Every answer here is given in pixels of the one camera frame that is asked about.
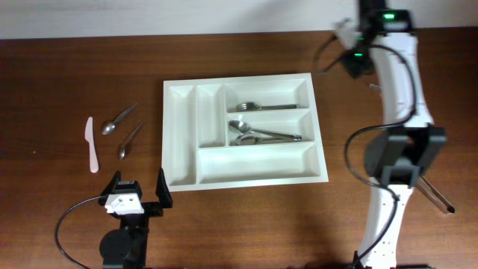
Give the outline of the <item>steel fork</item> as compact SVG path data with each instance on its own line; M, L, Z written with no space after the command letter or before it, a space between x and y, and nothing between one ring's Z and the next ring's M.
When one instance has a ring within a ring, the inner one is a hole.
M377 84L369 84L369 87L374 89L375 91L378 91L378 92L382 91L382 88Z
M243 102L237 104L235 108L238 111L269 111L269 110L282 110L282 109L295 109L297 105L269 105L261 106L256 102Z

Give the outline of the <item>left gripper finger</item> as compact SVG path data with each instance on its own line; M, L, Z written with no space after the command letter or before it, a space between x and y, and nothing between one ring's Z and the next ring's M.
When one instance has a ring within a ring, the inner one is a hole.
M110 182L107 184L103 192L101 192L101 196L105 197L112 194L115 191L120 181L121 181L121 172L117 170L115 174L113 175L112 180L110 180Z
M158 173L155 195L158 198L158 201L161 204L162 208L173 207L173 198L167 186L163 168L161 168Z

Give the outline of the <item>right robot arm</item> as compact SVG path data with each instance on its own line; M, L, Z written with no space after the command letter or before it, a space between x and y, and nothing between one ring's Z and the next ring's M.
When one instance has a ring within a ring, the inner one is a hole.
M343 39L344 66L357 78L369 69L378 75L383 123L359 129L379 134L364 153L370 206L364 238L351 268L395 268L400 227L415 186L445 145L442 127L434 124L420 81L418 37L408 10L385 1L360 1L359 23Z

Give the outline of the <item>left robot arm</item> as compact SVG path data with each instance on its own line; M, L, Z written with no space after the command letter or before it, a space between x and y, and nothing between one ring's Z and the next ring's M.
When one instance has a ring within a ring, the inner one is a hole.
M103 236L99 252L103 268L144 268L149 235L149 219L161 217L164 209L173 207L164 170L160 169L155 188L156 202L143 202L137 181L121 180L116 171L100 194L99 205L120 221L118 229Z

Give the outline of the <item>large steel spoon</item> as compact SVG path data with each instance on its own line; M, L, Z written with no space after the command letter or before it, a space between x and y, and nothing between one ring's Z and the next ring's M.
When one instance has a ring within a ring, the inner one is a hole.
M277 137L258 137L252 134L240 135L235 138L235 146L246 146L246 145L256 145L256 144L269 144L269 143L289 143L301 141L302 137L294 136L292 139L283 139Z
M286 140L286 141L301 141L302 140L302 136L299 134L285 134L285 133L265 131L261 129L254 129L250 124L240 120L230 120L229 130L238 135L241 135L241 134L247 135L247 134L256 132L261 135L267 135L267 136L271 136L271 137Z

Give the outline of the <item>small steel teaspoon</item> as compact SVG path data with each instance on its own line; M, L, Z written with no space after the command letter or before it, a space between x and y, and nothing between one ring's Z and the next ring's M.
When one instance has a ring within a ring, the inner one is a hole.
M137 107L137 105L138 103L136 102L131 107L126 108L123 112L118 114L114 119L105 121L102 124L101 133L103 135L109 135L110 133L112 133L117 127L118 122L128 116Z
M137 135L137 133L143 128L145 125L146 121L144 120L142 123L140 123L137 127L135 127L130 134L125 138L125 140L119 145L118 148L118 158L120 161L122 161L128 154L128 148L131 145L131 142Z

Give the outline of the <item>steel tongs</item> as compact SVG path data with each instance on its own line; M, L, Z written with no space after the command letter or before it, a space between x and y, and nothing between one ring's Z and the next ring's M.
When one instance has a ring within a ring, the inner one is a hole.
M424 177L420 177L416 188L443 214L456 213L455 207Z

